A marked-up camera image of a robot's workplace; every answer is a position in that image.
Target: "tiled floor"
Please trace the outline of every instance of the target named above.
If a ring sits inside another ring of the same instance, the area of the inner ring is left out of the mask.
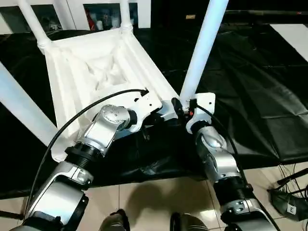
[[[283,168],[289,175],[293,166]],[[308,167],[307,163],[296,165],[295,171]],[[266,189],[282,178],[278,167],[246,170],[246,177],[254,192],[266,207],[282,231],[301,231],[306,221],[294,222],[283,218],[271,206]],[[308,184],[308,175],[298,179],[300,187]],[[291,190],[296,185],[289,184]],[[97,231],[102,220],[119,208],[125,209],[132,231],[167,231],[172,212],[190,213],[200,218],[212,231],[223,231],[226,226],[220,220],[219,203],[208,181],[191,178],[154,180],[90,189],[86,213],[78,231]],[[23,199],[1,200],[0,209],[19,212]],[[0,218],[0,230],[9,230],[18,224],[16,220]]]

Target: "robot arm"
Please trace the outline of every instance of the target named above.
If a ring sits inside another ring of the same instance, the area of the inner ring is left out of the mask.
[[[191,120],[194,121],[194,117],[199,119],[189,130],[195,135],[197,153],[221,206],[221,219],[228,225],[225,230],[276,231],[262,205],[255,198],[252,186],[245,182],[236,160],[227,151],[225,139],[210,125],[206,116],[201,119],[200,113],[196,115],[196,109],[190,109],[194,113]]]
[[[215,96],[211,95],[206,104],[214,101]],[[203,103],[204,97],[198,97],[197,104],[203,106]],[[179,103],[175,104],[175,111],[184,115],[183,121],[190,118],[186,129],[195,136],[197,153],[221,206],[221,219],[228,225],[226,230],[275,231],[254,197],[251,185],[245,182],[236,160],[227,151],[225,139],[211,126],[210,117],[200,113],[198,108],[182,110]],[[66,149],[67,158],[31,201],[23,225],[13,231],[40,231],[47,230],[46,227],[51,231],[76,230],[89,201],[84,191],[93,181],[96,165],[106,155],[116,133],[136,122],[134,111],[114,105],[103,106],[76,144]]]
[[[105,105],[31,200],[25,221],[13,231],[76,230],[89,199],[84,191],[118,131],[136,124],[134,111]]]

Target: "black cable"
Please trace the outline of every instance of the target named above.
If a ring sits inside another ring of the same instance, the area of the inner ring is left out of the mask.
[[[232,138],[231,138],[229,132],[225,129],[225,127],[224,127],[223,124],[219,121],[219,119],[216,118],[216,116],[214,116],[212,113],[210,113],[208,110],[206,110],[205,108],[201,107],[200,105],[197,105],[197,108],[200,108],[202,111],[204,111],[205,113],[207,113],[216,123],[218,123],[219,126],[220,126],[220,128],[223,130],[223,132],[224,132],[225,135],[227,136],[227,138],[228,138],[228,140],[229,140],[229,142],[230,142],[230,144],[231,144],[231,146],[232,146],[232,149],[233,149],[233,151],[234,151],[233,157],[234,157],[234,159],[235,159],[235,161],[236,161],[236,163],[237,163],[237,167],[238,167],[238,169],[239,169],[239,171],[240,171],[241,177],[243,178],[243,180],[244,180],[244,182],[245,182],[245,185],[248,185],[248,181],[247,181],[246,176],[245,176],[245,174],[244,174],[243,167],[242,167],[241,163],[240,163],[239,160],[238,160],[239,154],[238,154],[238,152],[237,152],[237,149],[236,149],[236,147],[235,147],[235,144],[234,144],[234,142],[233,142],[233,140],[232,140]]]
[[[233,149],[233,151],[234,151],[233,157],[234,157],[234,159],[235,159],[235,161],[236,161],[236,163],[237,163],[237,165],[238,165],[237,167],[238,167],[238,169],[239,169],[239,171],[240,171],[240,173],[241,173],[241,176],[242,176],[242,178],[243,178],[245,184],[248,185],[248,182],[247,182],[247,179],[246,179],[244,170],[243,170],[243,168],[242,168],[240,162],[238,161],[238,152],[237,152],[237,149],[236,149],[236,147],[235,147],[235,144],[234,144],[234,142],[233,142],[233,140],[232,140],[232,138],[231,138],[231,136],[230,136],[228,130],[225,129],[225,127],[224,127],[223,124],[219,121],[219,119],[217,119],[216,116],[214,116],[214,115],[213,115],[212,113],[210,113],[208,110],[206,110],[205,108],[203,108],[203,107],[201,107],[201,106],[199,106],[199,105],[197,105],[197,108],[200,108],[202,111],[204,111],[205,113],[207,113],[216,123],[219,124],[220,128],[225,132],[225,134],[226,134],[226,136],[228,137],[228,140],[229,140],[229,142],[230,142],[230,144],[231,144],[231,146],[232,146],[232,149]],[[280,228],[278,227],[277,223],[275,222],[275,220],[274,220],[274,219],[271,217],[271,215],[269,214],[269,212],[265,209],[265,207],[261,204],[261,202],[257,199],[257,197],[256,197],[255,195],[254,195],[254,197],[255,197],[255,199],[258,201],[258,203],[260,204],[261,209],[264,211],[264,213],[266,214],[266,216],[269,218],[269,220],[271,221],[271,223],[273,224],[273,226],[277,229],[277,231],[281,231]]]
[[[34,180],[33,180],[33,184],[32,184],[32,187],[31,187],[31,190],[30,190],[30,195],[29,195],[29,198],[28,198],[28,201],[27,201],[27,204],[26,204],[26,209],[25,209],[25,212],[28,211],[28,206],[29,206],[29,201],[32,199],[33,197],[33,193],[34,193],[34,189],[35,189],[35,185],[38,181],[38,178],[39,178],[39,173],[42,169],[42,166],[47,158],[47,155],[48,153],[51,151],[51,148],[52,146],[54,145],[54,143],[56,142],[56,140],[59,138],[59,136],[61,135],[61,133],[71,124],[73,123],[77,118],[79,118],[83,113],[85,113],[87,110],[91,109],[92,107],[98,105],[99,103],[103,102],[103,101],[106,101],[112,97],[115,97],[117,95],[120,95],[120,94],[124,94],[124,93],[128,93],[128,92],[141,92],[143,94],[146,94],[148,91],[147,90],[140,90],[140,89],[129,89],[129,90],[122,90],[122,91],[119,91],[117,93],[114,93],[114,94],[111,94],[111,95],[108,95],[104,98],[101,98],[93,103],[91,103],[89,106],[85,107],[84,109],[82,109],[80,112],[78,112],[75,116],[73,116],[69,121],[67,121],[60,129],[59,131],[54,135],[54,137],[52,138],[52,140],[50,141],[48,147],[47,147],[47,150],[39,164],[39,168],[38,168],[38,171],[34,177]]]
[[[285,178],[285,173],[284,173],[282,167],[281,167],[280,165],[278,165],[278,167],[279,167],[280,171],[282,172],[283,178]],[[282,188],[282,191],[283,191],[283,192],[286,192],[286,193],[288,192],[287,186],[288,186],[288,185],[285,184],[285,186]]]
[[[294,164],[294,166],[293,166],[293,174],[295,174],[295,166],[296,166],[296,164]],[[298,183],[297,183],[296,178],[294,178],[294,181],[295,181],[295,184],[296,184],[296,185],[297,185],[297,187],[298,187],[298,190],[300,190],[300,187],[299,187],[299,185],[298,185]]]
[[[277,223],[275,222],[275,220],[271,217],[271,215],[269,214],[269,212],[266,210],[266,208],[264,207],[264,205],[262,205],[262,203],[259,201],[259,199],[256,197],[255,195],[255,199],[258,201],[261,209],[263,210],[263,212],[266,214],[266,216],[268,216],[269,220],[271,221],[271,223],[273,224],[273,226],[277,229],[277,231],[281,231],[280,228],[278,227]]]

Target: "sticker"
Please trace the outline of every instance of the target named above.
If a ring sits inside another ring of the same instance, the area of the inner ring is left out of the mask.
[[[186,19],[195,19],[196,15],[195,14],[188,14],[186,15]]]
[[[296,214],[296,207],[293,206],[293,205],[288,204],[287,212],[295,215]]]

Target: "black plastic sheet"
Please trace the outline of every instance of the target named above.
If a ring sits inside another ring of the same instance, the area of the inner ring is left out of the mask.
[[[137,29],[135,36],[180,93],[200,28]],[[90,33],[50,32],[52,40]],[[55,123],[44,56],[32,34],[0,36],[0,61]],[[223,25],[197,92],[216,94],[215,115],[229,130],[244,168],[308,160],[307,62],[270,26]],[[6,108],[0,107],[0,197],[25,195],[46,147]],[[192,138],[177,120],[163,122],[113,143],[94,185],[179,176],[204,177]],[[56,163],[49,158],[43,182]]]

